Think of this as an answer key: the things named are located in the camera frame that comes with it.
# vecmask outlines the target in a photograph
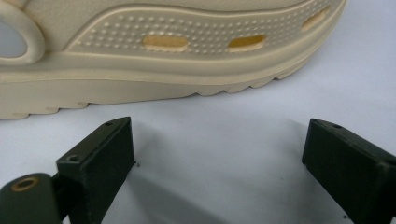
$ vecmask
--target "white background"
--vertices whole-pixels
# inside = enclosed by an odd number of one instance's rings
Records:
[[[326,119],[396,154],[395,11],[350,0],[304,68],[256,90],[0,120],[0,186],[54,175],[100,124],[131,116],[141,166],[104,223],[352,223],[301,164],[307,125]]]

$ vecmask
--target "black clamp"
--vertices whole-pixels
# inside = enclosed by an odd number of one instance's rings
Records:
[[[101,223],[134,165],[131,119],[114,119],[57,160],[58,174],[20,177],[0,191],[0,223]]]
[[[355,224],[396,215],[396,158],[340,125],[311,119],[303,163]]]

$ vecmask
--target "beige shoe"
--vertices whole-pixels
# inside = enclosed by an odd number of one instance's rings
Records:
[[[258,88],[303,66],[346,0],[0,0],[0,119]]]

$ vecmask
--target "screw hole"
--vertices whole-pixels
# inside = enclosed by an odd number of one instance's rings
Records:
[[[77,155],[73,155],[73,156],[69,156],[67,157],[68,161],[78,161],[78,156]]]
[[[21,192],[21,191],[31,189],[37,183],[38,183],[37,177],[34,177],[34,176],[26,177],[26,178],[18,181],[17,183],[13,184],[11,189],[12,189],[12,191],[15,191],[15,192]]]

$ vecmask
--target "beige sole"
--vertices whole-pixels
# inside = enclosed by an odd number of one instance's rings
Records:
[[[230,44],[210,53],[205,43],[201,43],[205,45],[203,49],[194,49],[189,42],[194,39],[192,34],[179,34],[175,38],[143,33],[144,38],[136,42],[141,46],[137,47],[140,51],[133,51],[135,55],[125,55],[126,51],[114,46],[92,48],[92,45],[102,43],[93,41],[101,35],[89,35],[99,31],[97,26],[118,24],[114,18],[123,19],[125,13],[135,11],[136,7],[114,9],[88,24],[64,50],[46,53],[37,63],[1,67],[0,119],[51,114],[59,108],[83,108],[89,103],[108,105],[259,88],[302,67],[330,34],[345,4],[346,0],[313,0],[289,9],[224,18],[213,12],[138,7],[142,13],[158,10],[158,13],[174,13],[184,19],[208,22],[249,18],[252,23],[257,23],[259,18],[264,18],[262,21],[265,22],[268,18],[268,21],[278,20],[280,16],[280,20],[286,20],[288,17],[292,19],[292,15],[297,16],[290,22],[281,23],[293,37],[284,37],[277,42],[271,34],[276,34],[280,28],[273,27],[268,32],[226,37]]]

